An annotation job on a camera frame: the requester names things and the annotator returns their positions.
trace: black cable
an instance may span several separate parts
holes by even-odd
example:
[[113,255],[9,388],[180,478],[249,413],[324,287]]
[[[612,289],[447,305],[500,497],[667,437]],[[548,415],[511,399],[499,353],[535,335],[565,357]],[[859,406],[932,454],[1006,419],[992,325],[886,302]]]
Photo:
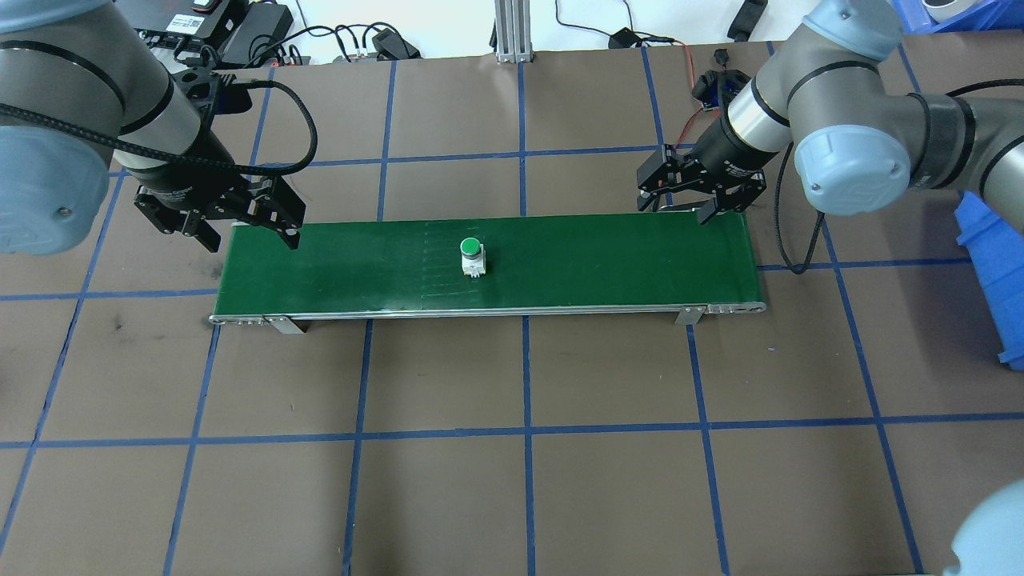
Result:
[[778,178],[775,180],[775,210],[774,210],[774,220],[775,220],[775,246],[778,247],[778,253],[782,256],[782,261],[785,262],[785,268],[790,272],[800,276],[804,274],[811,268],[811,258],[814,257],[814,248],[818,244],[818,234],[821,232],[821,224],[825,221],[825,215],[818,212],[818,218],[814,222],[814,233],[811,234],[811,243],[807,247],[807,255],[804,256],[804,261],[800,265],[794,265],[790,260],[790,255],[785,253],[785,247],[782,246],[782,229],[778,223],[778,203],[779,198],[782,196],[782,176],[785,175],[785,165],[790,162],[790,155],[793,153],[793,142],[790,142],[790,147],[785,149],[785,154],[782,155],[782,165],[778,168]]
[[302,16],[302,28],[309,28],[309,23],[306,22],[306,13],[302,11],[302,3],[299,0],[295,0],[295,5],[299,8],[299,15]]
[[269,167],[269,166],[245,166],[240,164],[231,164],[230,162],[221,162],[219,160],[211,160],[209,158],[198,158],[195,156],[182,156],[180,154],[171,154],[169,152],[163,152],[160,150],[147,148],[144,146],[138,146],[131,142],[126,142],[124,140],[118,139],[106,134],[96,132],[95,130],[90,130],[82,126],[72,124],[71,122],[65,122],[63,120],[58,120],[51,116],[46,116],[45,114],[39,114],[38,112],[32,112],[30,110],[25,110],[23,108],[17,108],[14,106],[0,104],[0,115],[10,116],[11,118],[17,118],[26,122],[31,122],[33,124],[38,124],[40,126],[51,128],[57,130],[58,132],[63,132],[76,138],[81,138],[90,142],[98,143],[99,146],[113,148],[115,150],[120,150],[122,152],[127,152],[128,154],[134,154],[135,156],[141,156],[143,158],[152,158],[154,160],[160,160],[162,162],[168,162],[170,164],[178,164],[180,166],[190,166],[193,168],[205,168],[208,170],[219,170],[222,172],[234,172],[238,174],[252,174],[256,176],[284,176],[287,174],[294,174],[312,162],[313,157],[316,155],[316,147],[318,145],[318,139],[316,135],[316,126],[313,124],[313,118],[309,114],[309,110],[302,102],[295,90],[289,88],[288,86],[281,84],[280,82],[274,82],[273,80],[253,80],[247,82],[239,82],[234,84],[236,86],[243,86],[247,90],[252,90],[255,88],[278,88],[286,94],[288,94],[295,105],[298,106],[299,112],[302,113],[302,118],[306,121],[306,126],[309,128],[309,150],[306,151],[306,155],[302,157],[301,160],[294,164],[289,164],[287,166],[281,167]]
[[336,33],[337,32],[341,32],[342,30],[347,31],[348,34],[351,35],[351,37],[352,37],[352,45],[355,46],[355,51],[358,52],[359,51],[359,41],[356,40],[356,38],[355,38],[355,32],[352,31],[352,27],[345,26],[343,24],[339,24],[338,26],[334,27],[334,31]]
[[185,64],[183,59],[178,58],[181,52],[185,51],[185,47],[191,42],[191,36],[182,36],[178,40],[178,45],[174,47],[174,51],[171,52],[171,58],[178,64]]
[[293,66],[302,66],[302,52],[295,44],[288,47],[288,57],[292,59]]
[[555,22],[557,22],[558,24],[564,26],[565,28],[577,28],[577,29],[580,29],[580,30],[589,30],[591,32],[596,32],[598,34],[603,34],[604,36],[607,36],[608,38],[611,38],[611,35],[608,34],[607,32],[604,32],[603,30],[598,30],[596,28],[591,28],[589,26],[581,26],[581,25],[578,25],[578,24],[566,24],[566,23],[562,22],[562,18],[558,15],[558,0],[555,0]]
[[630,30],[633,30],[633,8],[630,7],[629,0],[623,0],[623,4],[626,4],[626,14],[630,16]]
[[199,55],[203,59],[203,68],[217,68],[220,66],[220,54],[217,53],[217,50],[213,49],[213,46],[210,46],[205,42],[199,49]]
[[[328,34],[312,34],[313,31],[325,31]],[[257,54],[255,57],[253,57],[252,59],[250,59],[249,63],[246,64],[246,66],[244,66],[242,68],[252,68],[253,66],[256,66],[256,64],[258,64],[259,60],[264,55],[266,55],[267,52],[276,51],[276,49],[280,48],[281,46],[283,46],[286,42],[291,42],[292,40],[295,40],[296,38],[298,38],[299,36],[302,36],[303,34],[310,34],[311,36],[315,36],[315,37],[323,37],[323,36],[333,35],[335,37],[335,40],[338,42],[338,48],[341,49],[341,55],[343,55],[345,57],[346,61],[352,61],[352,58],[350,58],[348,56],[348,51],[345,50],[345,43],[342,42],[341,35],[338,34],[337,30],[335,30],[333,28],[330,28],[330,27],[327,27],[327,26],[310,26],[308,28],[303,28],[302,30],[296,32],[295,34],[286,36],[283,40],[279,40],[278,42],[274,42],[273,44],[271,44],[270,46],[268,46],[266,49],[264,49],[262,52],[260,52],[259,54]]]
[[985,82],[968,84],[967,86],[956,88],[951,92],[946,92],[946,95],[956,97],[969,92],[977,92],[978,90],[996,88],[998,86],[1024,86],[1024,78],[1004,78],[1001,80],[986,80]]

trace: electrical cable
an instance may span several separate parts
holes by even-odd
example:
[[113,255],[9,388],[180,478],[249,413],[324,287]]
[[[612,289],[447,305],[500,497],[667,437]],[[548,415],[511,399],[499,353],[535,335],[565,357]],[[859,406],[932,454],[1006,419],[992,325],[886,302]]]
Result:
[[683,140],[686,139],[686,134],[688,134],[690,129],[693,128],[693,123],[696,122],[697,117],[700,116],[701,113],[703,113],[703,108],[698,108],[697,111],[693,113],[693,116],[690,116],[690,119],[686,121],[683,131],[679,134],[679,139],[676,140],[676,148],[679,148],[683,143]]
[[241,164],[232,164],[230,162],[221,162],[219,160],[212,160],[209,158],[199,158],[196,156],[183,156],[180,154],[171,154],[169,152],[163,152],[144,146],[126,142],[116,137],[97,132],[95,130],[90,130],[88,128],[72,124],[71,122],[66,122],[63,120],[59,120],[51,116],[46,116],[45,114],[39,114],[38,112],[32,112],[30,110],[25,110],[23,108],[17,108],[6,104],[0,104],[0,115],[10,116],[11,118],[17,118],[18,120],[24,120],[26,122],[38,124],[40,126],[51,128],[58,132],[63,132],[68,135],[75,136],[83,140],[94,142],[106,148],[120,150],[122,152],[127,152],[128,154],[133,154],[135,156],[151,158],[153,160],[160,160],[162,162],[177,164],[180,166],[189,166],[193,168],[204,168],[208,170],[218,170],[222,172],[234,172],[238,174],[252,174],[255,176],[284,176],[287,174],[294,174],[302,170],[306,166],[308,166],[309,163],[312,162],[313,157],[316,155],[316,148],[318,146],[316,126],[315,124],[313,124],[313,118],[309,114],[309,110],[306,108],[305,104],[302,102],[302,99],[295,92],[295,90],[273,80],[253,80],[253,81],[239,82],[236,83],[234,85],[245,87],[247,90],[252,90],[256,88],[278,88],[279,90],[282,90],[292,98],[295,105],[299,108],[299,112],[302,114],[302,118],[306,121],[306,126],[309,128],[309,149],[306,151],[306,155],[302,157],[301,160],[295,162],[294,164],[289,164],[287,166],[280,166],[280,167],[246,166]]
[[171,52],[171,59],[178,64],[185,64],[184,60],[180,59],[178,56],[181,55],[181,52],[185,51],[185,47],[189,42],[191,42],[191,36],[182,36],[179,38],[177,46],[174,46],[174,51]]
[[785,247],[782,246],[782,229],[779,227],[778,222],[778,204],[779,198],[782,195],[782,176],[785,175],[785,165],[790,162],[790,155],[793,153],[793,142],[790,142],[790,147],[785,149],[785,154],[782,155],[782,165],[778,168],[778,178],[775,180],[775,208],[773,213],[773,218],[775,221],[775,246],[778,248],[778,253],[782,256],[782,261],[785,262],[785,268],[800,276],[804,274],[811,268],[811,258],[814,257],[814,249],[818,244],[818,234],[821,232],[821,225],[825,221],[825,215],[822,212],[818,212],[818,217],[814,221],[814,233],[811,234],[811,242],[807,247],[807,255],[804,256],[804,261],[795,265],[793,261],[790,260],[790,255],[785,253]]
[[626,4],[626,14],[630,17],[630,30],[633,30],[633,8],[630,7],[629,0],[623,0],[623,4]]
[[[312,34],[313,31],[325,31],[328,34]],[[242,68],[252,68],[253,66],[256,66],[260,61],[260,59],[262,59],[263,56],[266,55],[267,52],[276,51],[276,49],[279,47],[283,46],[285,43],[291,42],[292,40],[295,40],[296,38],[298,38],[299,36],[302,36],[303,34],[310,34],[311,36],[314,36],[314,37],[317,37],[317,38],[324,37],[324,36],[333,35],[335,37],[335,40],[338,42],[338,47],[341,49],[341,55],[345,57],[345,61],[349,61],[349,63],[352,61],[352,58],[349,57],[349,55],[348,55],[348,51],[345,50],[345,43],[341,40],[341,35],[338,34],[337,30],[335,30],[333,28],[330,28],[330,27],[327,27],[327,26],[310,26],[308,28],[303,28],[302,30],[296,32],[295,34],[291,34],[289,36],[286,36],[283,40],[279,40],[278,42],[274,42],[273,44],[271,44],[270,46],[268,46],[267,48],[265,48],[262,52],[260,52],[259,54],[257,54],[256,56],[254,56],[252,59],[250,59],[249,63],[247,63],[246,66],[244,66]]]
[[306,13],[302,10],[302,2],[295,0],[295,5],[299,8],[299,15],[302,16],[302,28],[309,28],[309,23],[306,22]]
[[[358,51],[359,51],[359,41],[355,38],[355,33],[352,32],[352,28],[349,27],[349,26],[343,25],[343,24],[339,24],[338,26],[334,27],[334,31],[336,33],[337,32],[341,32],[342,30],[347,31],[348,34],[352,37],[352,45],[355,46],[355,52],[358,53]],[[327,36],[327,35],[326,34],[311,34],[311,36],[319,37],[319,36]]]
[[302,66],[302,52],[295,44],[288,47],[288,57],[292,60],[292,66]]
[[598,34],[602,34],[604,36],[607,36],[608,38],[611,38],[611,35],[608,34],[607,32],[604,32],[603,30],[598,30],[596,28],[591,28],[589,26],[581,26],[579,24],[566,24],[566,23],[562,22],[561,16],[559,16],[559,14],[558,14],[558,0],[555,0],[555,22],[557,22],[558,24],[564,26],[565,28],[575,28],[575,29],[579,29],[579,30],[589,30],[591,32],[596,32]]
[[370,34],[371,30],[375,30],[377,32],[380,32],[380,30],[377,28],[377,27],[380,27],[380,26],[383,26],[384,28],[390,28],[391,31],[394,32],[395,34],[397,34],[398,38],[400,40],[402,40],[402,42],[404,42],[404,38],[401,36],[401,33],[398,32],[398,29],[395,28],[395,27],[393,27],[393,26],[391,26],[391,25],[389,25],[386,22],[375,22],[374,24],[360,24],[360,25],[356,25],[356,26],[360,26],[360,27],[366,27],[367,28],[366,30],[362,31],[362,47],[364,48],[367,47],[367,34]]
[[1024,78],[1004,78],[1001,80],[986,80],[985,82],[968,84],[967,86],[956,88],[951,92],[946,92],[946,95],[956,97],[970,92],[977,92],[978,90],[996,88],[999,86],[1024,86]]

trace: power adapter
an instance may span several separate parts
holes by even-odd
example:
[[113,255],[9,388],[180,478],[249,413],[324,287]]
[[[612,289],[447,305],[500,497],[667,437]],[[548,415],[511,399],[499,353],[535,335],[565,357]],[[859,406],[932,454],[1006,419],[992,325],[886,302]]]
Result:
[[[245,19],[231,33],[231,37],[221,50],[219,68],[237,69],[246,66],[256,55],[250,54],[249,50],[256,53],[265,50],[266,45],[283,40],[290,28],[292,28],[292,12],[288,6],[269,2],[250,4]],[[262,37],[264,34],[272,40]],[[256,66],[261,66],[272,56],[272,52],[267,53],[257,60]]]
[[379,60],[408,60],[423,57],[416,46],[406,42],[404,38],[390,29],[378,32],[373,40]]
[[624,28],[608,38],[609,48],[632,48],[639,46],[641,39],[635,32]]

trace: robotic arm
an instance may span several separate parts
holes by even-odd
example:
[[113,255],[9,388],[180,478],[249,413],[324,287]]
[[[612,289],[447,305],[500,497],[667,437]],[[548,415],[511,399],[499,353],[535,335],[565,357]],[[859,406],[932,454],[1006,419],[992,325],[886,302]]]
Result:
[[665,147],[637,170],[638,208],[694,190],[715,194],[701,222],[741,211],[764,190],[761,168],[793,142],[804,193],[821,212],[955,188],[977,191],[1024,231],[1024,101],[887,95],[877,67],[901,39],[886,0],[823,0],[689,154]]
[[[232,84],[205,69],[171,77],[110,0],[0,2],[0,252],[80,243],[106,195],[112,155],[142,184],[134,203],[164,234],[214,252],[220,237],[208,220],[239,219],[298,246],[305,204],[280,176],[308,164],[316,138],[287,87]],[[227,112],[242,112],[246,89],[270,86],[299,104],[310,153],[290,170],[233,166],[210,131],[213,114],[229,100]],[[113,152],[102,135],[138,154]],[[243,173],[269,177],[251,183]]]

